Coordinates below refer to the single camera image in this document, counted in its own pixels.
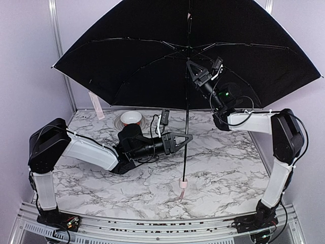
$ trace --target white bowl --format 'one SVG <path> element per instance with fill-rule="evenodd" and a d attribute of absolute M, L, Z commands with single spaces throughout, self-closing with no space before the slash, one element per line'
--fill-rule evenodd
<path fill-rule="evenodd" d="M 127 126 L 129 124 L 140 124 L 142 114 L 137 111 L 128 111 L 122 114 L 121 122 Z"/>

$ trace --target umbrella rib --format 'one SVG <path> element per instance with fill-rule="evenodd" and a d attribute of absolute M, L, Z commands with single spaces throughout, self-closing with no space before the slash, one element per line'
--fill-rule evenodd
<path fill-rule="evenodd" d="M 180 53 L 184 57 L 186 57 L 181 51 L 177 50 L 176 47 L 182 47 L 182 48 L 187 48 L 186 46 L 170 43 L 170 42 L 165 42 L 161 40 L 155 40 L 155 39 L 144 39 L 144 38 L 132 38 L 132 37 L 116 37 L 116 38 L 105 38 L 105 39 L 100 39 L 100 40 L 92 40 L 89 41 L 89 43 L 96 43 L 96 42 L 109 42 L 109 41 L 143 41 L 143 42 L 158 42 L 162 43 L 165 46 L 173 49 L 174 51 Z"/>
<path fill-rule="evenodd" d="M 201 56 L 203 56 L 203 57 L 206 57 L 207 60 L 210 60 L 211 62 L 213 62 L 213 64 L 215 63 L 215 60 L 214 60 L 214 59 L 212 59 L 212 58 L 210 58 L 210 57 L 208 57 L 208 56 L 206 56 L 206 55 L 204 55 L 204 54 L 202 54 L 202 53 L 198 53 L 198 54 L 201 55 Z M 241 77 L 240 75 L 238 75 L 236 72 L 232 71 L 232 70 L 231 70 L 230 68 L 228 68 L 227 66 L 223 66 L 223 67 L 224 67 L 225 69 L 229 70 L 230 73 L 236 75 L 236 76 L 237 76 L 241 81 L 243 81 L 246 85 L 248 85 L 248 87 L 253 91 L 254 96 L 255 96 L 255 98 L 257 99 L 259 105 L 262 107 L 262 103 L 261 103 L 261 101 L 260 101 L 260 99 L 259 99 L 257 93 L 255 92 L 255 90 L 254 90 L 253 87 L 251 86 L 251 84 L 249 84 L 249 83 L 248 83 L 244 78 L 242 78 L 242 77 Z"/>
<path fill-rule="evenodd" d="M 210 43 L 210 44 L 206 44 L 206 45 L 202 45 L 202 46 L 197 46 L 194 48 L 199 48 L 199 47 L 204 47 L 204 46 L 206 46 L 206 47 L 201 49 L 201 51 L 199 53 L 195 54 L 192 57 L 195 57 L 195 56 L 197 56 L 213 47 L 217 47 L 217 46 L 248 46 L 248 47 L 260 47 L 260 48 L 269 48 L 269 49 L 280 49 L 280 50 L 288 50 L 288 51 L 291 51 L 291 52 L 295 53 L 296 55 L 298 55 L 295 51 L 293 51 L 289 47 L 268 45 L 268 44 L 257 44 L 257 43 L 248 44 L 248 43 L 215 42 L 215 43 Z"/>
<path fill-rule="evenodd" d="M 153 60 L 153 61 L 151 61 L 151 62 L 149 62 L 149 63 L 147 63 L 147 64 L 145 64 L 145 65 L 143 65 L 143 66 L 141 66 L 140 68 L 138 68 L 137 70 L 135 70 L 130 76 L 128 76 L 125 80 L 123 80 L 122 82 L 121 82 L 121 85 L 120 85 L 120 87 L 118 88 L 118 90 L 117 90 L 117 93 L 115 94 L 115 97 L 114 97 L 114 99 L 113 99 L 113 103 L 114 103 L 114 101 L 115 101 L 115 99 L 116 99 L 116 97 L 117 97 L 117 95 L 119 94 L 119 92 L 121 91 L 121 89 L 122 89 L 122 87 L 123 87 L 123 85 L 132 77 L 132 76 L 134 76 L 135 74 L 137 74 L 140 70 L 142 70 L 142 69 L 144 69 L 145 67 L 147 67 L 147 66 L 149 66 L 149 65 L 151 65 L 151 64 L 153 64 L 153 63 L 155 63 L 155 62 L 157 62 L 157 61 L 159 61 L 159 60 L 162 60 L 162 59 L 165 59 L 165 58 L 172 58 L 172 59 L 181 59 L 181 60 L 186 60 L 186 59 L 183 59 L 183 58 L 179 58 L 179 57 L 176 57 L 176 56 L 172 56 L 172 55 L 174 55 L 174 54 L 177 54 L 178 52 L 173 52 L 173 53 L 171 53 L 171 54 L 168 54 L 168 55 L 165 55 L 165 56 L 162 56 L 162 57 L 159 57 L 159 58 L 157 58 L 157 59 L 155 59 L 155 60 Z"/>

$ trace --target umbrella handle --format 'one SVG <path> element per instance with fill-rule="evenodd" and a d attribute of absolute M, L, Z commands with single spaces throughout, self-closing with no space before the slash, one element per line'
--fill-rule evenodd
<path fill-rule="evenodd" d="M 180 201 L 182 201 L 185 194 L 185 189 L 187 188 L 188 185 L 188 181 L 187 179 L 183 181 L 183 178 L 180 178 L 178 183 L 179 183 L 179 187 L 182 189 L 181 195 L 179 196 Z"/>

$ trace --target black cable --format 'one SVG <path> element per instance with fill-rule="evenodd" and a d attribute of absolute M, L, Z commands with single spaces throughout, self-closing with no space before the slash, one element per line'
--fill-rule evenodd
<path fill-rule="evenodd" d="M 59 225 L 59 224 L 53 223 L 52 225 L 55 225 L 55 226 L 59 227 L 59 230 L 64 230 L 68 234 L 68 242 L 67 242 L 67 244 L 69 244 L 70 241 L 71 241 L 71 236 L 70 236 L 69 230 L 67 228 L 65 228 L 64 226 Z"/>
<path fill-rule="evenodd" d="M 36 139 L 36 141 L 35 141 L 34 147 L 33 147 L 33 149 L 31 150 L 30 155 L 29 155 L 28 164 L 29 164 L 29 162 L 30 162 L 30 160 L 31 160 L 31 157 L 32 157 L 33 153 L 34 153 L 34 150 L 35 150 L 35 148 L 36 148 L 36 144 L 37 144 L 38 140 L 40 139 L 40 137 L 41 137 L 43 131 L 44 131 L 45 128 L 47 128 L 47 127 L 53 127 L 53 128 L 59 129 L 59 130 L 61 130 L 61 131 L 66 131 L 66 132 L 68 132 L 68 133 L 70 133 L 70 134 L 73 134 L 73 135 L 76 135 L 76 136 L 79 136 L 79 137 L 82 137 L 82 138 L 88 139 L 88 140 L 90 140 L 90 141 L 96 143 L 97 145 L 102 146 L 102 147 L 108 149 L 108 150 L 111 151 L 111 152 L 112 152 L 116 157 L 118 157 L 118 155 L 116 155 L 116 153 L 115 153 L 115 151 L 114 151 L 113 149 L 111 149 L 111 148 L 109 148 L 109 147 L 107 147 L 107 146 L 104 146 L 104 145 L 100 144 L 99 142 L 95 141 L 94 139 L 92 139 L 92 138 L 90 138 L 90 137 L 83 136 L 83 135 L 79 135 L 79 134 L 77 134 L 77 133 L 75 134 L 75 133 L 72 132 L 72 131 L 69 131 L 69 130 L 67 130 L 67 129 L 63 129 L 63 128 L 58 127 L 58 126 L 54 126 L 54 125 L 46 125 L 46 126 L 44 126 L 44 127 L 41 129 L 41 131 L 40 131 L 40 133 L 39 133 L 39 135 L 38 135 L 38 137 L 37 137 L 37 139 Z"/>
<path fill-rule="evenodd" d="M 254 110 L 254 101 L 253 101 L 252 98 L 250 98 L 249 96 L 240 96 L 240 97 L 243 97 L 243 98 L 248 98 L 248 99 L 252 102 L 252 109 L 251 109 L 250 114 L 248 115 L 248 117 L 247 117 L 246 119 L 244 119 L 243 121 L 241 121 L 240 123 L 235 124 L 235 125 L 229 124 L 229 123 L 223 121 L 223 120 L 218 116 L 218 114 L 216 114 L 216 112 L 214 112 L 214 109 L 215 109 L 215 108 L 213 108 L 212 103 L 211 103 L 212 94 L 213 94 L 214 89 L 216 88 L 217 83 L 218 83 L 218 82 L 216 82 L 216 84 L 214 85 L 214 88 L 213 88 L 213 90 L 212 90 L 212 92 L 211 92 L 211 94 L 210 94 L 210 100 L 209 100 L 209 102 L 210 102 L 210 107 L 211 107 L 212 112 L 214 113 L 214 115 L 215 115 L 215 116 L 216 116 L 216 117 L 217 117 L 217 118 L 218 118 L 218 119 L 219 119 L 223 124 L 226 124 L 226 125 L 228 125 L 228 126 L 233 126 L 233 127 L 235 127 L 235 126 L 240 126 L 240 125 L 244 124 L 244 123 L 245 123 L 246 121 L 248 121 L 249 118 L 253 115 L 252 112 L 253 112 L 253 110 Z"/>
<path fill-rule="evenodd" d="M 309 146 L 309 135 L 308 135 L 308 132 L 307 132 L 307 129 L 306 129 L 306 126 L 304 125 L 304 123 L 301 121 L 301 119 L 299 119 L 297 116 L 293 115 L 293 114 L 290 114 L 290 113 L 286 113 L 288 115 L 290 115 L 291 117 L 295 118 L 296 120 L 298 120 L 300 122 L 300 124 L 303 126 L 304 130 L 305 130 L 305 134 L 306 134 L 306 148 L 304 150 L 304 152 L 294 161 L 293 163 L 293 166 L 296 164 L 296 162 L 302 158 L 303 155 L 305 155 L 307 149 L 308 149 L 308 146 Z"/>
<path fill-rule="evenodd" d="M 275 233 L 275 231 L 277 230 L 277 226 L 276 226 L 276 224 L 275 224 L 275 222 L 273 222 L 273 221 L 271 221 L 271 223 L 274 225 L 274 227 L 275 227 L 275 229 L 273 230 L 273 232 L 271 232 L 271 230 L 270 230 L 270 234 L 267 234 L 267 235 L 264 235 L 264 236 L 262 236 L 261 238 L 258 238 L 258 239 L 255 239 L 254 241 L 254 243 L 256 243 L 256 241 L 259 241 L 259 240 L 263 240 L 263 239 L 265 239 L 265 238 L 268 238 L 268 237 L 270 237 L 271 238 L 271 236 Z"/>
<path fill-rule="evenodd" d="M 287 212 L 285 206 L 283 205 L 282 201 L 280 201 L 280 204 L 281 204 L 281 206 L 283 207 L 283 209 L 285 211 L 285 224 L 284 224 L 282 230 L 280 231 L 280 233 L 276 237 L 274 237 L 271 241 L 269 241 L 269 243 L 274 242 L 284 232 L 284 230 L 286 228 L 286 225 L 288 223 L 288 212 Z"/>
<path fill-rule="evenodd" d="M 297 163 L 297 161 L 299 159 L 302 158 L 303 155 L 305 155 L 305 153 L 307 152 L 308 150 L 308 146 L 309 146 L 309 135 L 308 135 L 308 132 L 307 132 L 307 129 L 306 129 L 306 126 L 305 124 L 302 122 L 301 119 L 299 119 L 297 116 L 291 114 L 291 113 L 287 113 L 287 112 L 282 112 L 282 111 L 271 111 L 271 112 L 264 112 L 264 111 L 261 111 L 261 112 L 253 112 L 253 113 L 257 113 L 257 114 L 261 114 L 261 113 L 284 113 L 284 114 L 287 114 L 293 118 L 295 118 L 296 120 L 299 121 L 299 123 L 302 125 L 302 127 L 304 128 L 304 131 L 305 131 L 305 134 L 306 134 L 306 147 L 305 147 L 305 150 L 303 151 L 303 153 L 294 161 L 294 163 L 292 164 L 293 166 Z"/>
<path fill-rule="evenodd" d="M 162 131 L 160 132 L 161 134 L 162 134 L 163 132 L 165 132 L 165 127 L 166 127 L 166 126 L 163 126 Z M 156 127 L 156 129 L 154 130 L 154 132 L 155 132 L 156 135 L 158 135 L 157 128 L 158 128 L 158 127 Z"/>
<path fill-rule="evenodd" d="M 155 114 L 155 115 L 152 117 L 152 121 L 151 121 L 151 123 L 150 123 L 150 137 L 151 137 L 152 146 L 153 146 L 153 154 L 152 154 L 151 158 L 150 158 L 149 160 L 145 161 L 145 162 L 142 162 L 142 161 L 137 160 L 137 162 L 141 163 L 141 165 L 142 165 L 142 164 L 146 164 L 146 163 L 154 163 L 154 162 L 156 162 L 156 161 L 159 159 L 159 155 L 157 155 L 158 158 L 157 158 L 155 161 L 150 162 L 150 161 L 155 157 L 155 154 L 156 154 L 156 148 L 155 148 L 155 146 L 154 146 L 154 141 L 153 141 L 153 136 L 152 136 L 152 124 L 153 124 L 153 122 L 154 122 L 154 118 L 155 118 L 156 116 L 159 117 L 157 114 Z"/>
<path fill-rule="evenodd" d="M 39 212 L 39 214 L 41 214 L 40 207 L 39 207 L 38 204 L 37 204 L 38 201 L 39 201 L 39 194 L 36 193 L 36 201 L 35 201 L 35 205 L 36 205 L 37 211 Z"/>

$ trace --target white backdrop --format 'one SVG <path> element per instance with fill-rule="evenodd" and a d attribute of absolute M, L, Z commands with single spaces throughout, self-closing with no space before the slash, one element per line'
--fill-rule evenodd
<path fill-rule="evenodd" d="M 21 201 L 30 201 L 29 137 L 57 117 L 73 115 L 57 59 L 47 1 L 0 1 L 0 243 Z"/>
<path fill-rule="evenodd" d="M 86 30 L 120 1 L 56 0 L 63 51 L 67 51 Z M 257 0 L 257 2 L 264 7 L 266 0 Z M 71 80 L 71 87 L 78 109 L 93 107 L 86 88 L 73 80 Z M 100 101 L 103 108 L 110 107 L 105 101 L 101 99 Z"/>

